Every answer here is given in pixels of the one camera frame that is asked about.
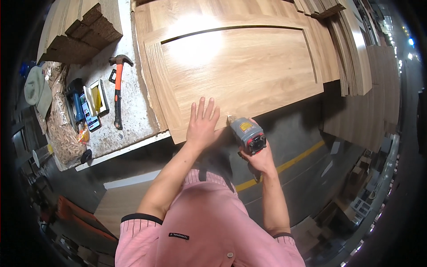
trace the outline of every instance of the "hammer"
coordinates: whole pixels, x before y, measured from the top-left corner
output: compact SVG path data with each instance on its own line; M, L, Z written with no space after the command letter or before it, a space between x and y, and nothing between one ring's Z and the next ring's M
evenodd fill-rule
M111 72L110 78L108 80L110 82L113 82L116 85L115 91L114 91L114 112L115 112L114 126L118 130L122 130L123 129L122 110L121 110L121 105L120 105L120 99L122 97L120 95L120 87L122 84L123 63L126 62L129 65L131 65L131 67L132 67L133 62L132 62L132 60L130 60L130 58L128 58L125 55L118 55L115 57L111 57L108 59L108 62L110 63L110 66L117 64L117 70L113 70ZM112 79L114 72L116 72L116 79L115 80Z

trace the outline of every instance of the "smartphone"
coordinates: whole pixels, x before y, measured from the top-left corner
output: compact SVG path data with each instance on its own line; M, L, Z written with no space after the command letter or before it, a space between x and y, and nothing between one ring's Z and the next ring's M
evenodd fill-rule
M83 113L85 114L89 131L93 132L96 129L99 129L101 127L101 122L99 121L98 116L96 117L91 116L91 113L89 112L89 105L88 105L88 102L86 101L86 97L84 93L80 95L80 102L82 103Z

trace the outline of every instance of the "warning label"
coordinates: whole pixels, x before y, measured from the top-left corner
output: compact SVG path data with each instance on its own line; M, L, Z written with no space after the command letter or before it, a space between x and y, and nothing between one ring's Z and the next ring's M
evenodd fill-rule
M250 130L255 128L255 126L253 126L249 122L244 122L239 127L244 133L248 133Z

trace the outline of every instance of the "pink shirt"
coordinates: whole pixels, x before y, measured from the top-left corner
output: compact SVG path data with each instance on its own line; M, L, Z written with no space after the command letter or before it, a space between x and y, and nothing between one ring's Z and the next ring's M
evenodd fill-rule
M222 177L191 170L164 222L123 217L115 266L305 266L287 234L273 238L249 216Z

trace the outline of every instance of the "yellow floor line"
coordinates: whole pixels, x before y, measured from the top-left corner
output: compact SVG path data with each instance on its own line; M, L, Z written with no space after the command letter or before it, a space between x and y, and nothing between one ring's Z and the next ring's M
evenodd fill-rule
M320 148L321 146L323 146L325 144L325 141L320 141L317 144L315 144L314 146L312 146L311 148L307 149L306 151L304 151L303 153L301 153L300 155L296 156L295 158L291 159L288 162L283 163L282 165L280 165L279 167L276 168L277 173L281 173L282 171L286 170L287 168L291 167L292 165L294 165L295 163L297 163L298 161L302 160L303 158L307 157L308 155L310 155L311 153L313 153L314 151L316 151L318 148ZM257 182L255 182L254 179L249 180L247 182L244 182L240 185L236 186L236 191L242 191L245 190L251 186L256 185Z

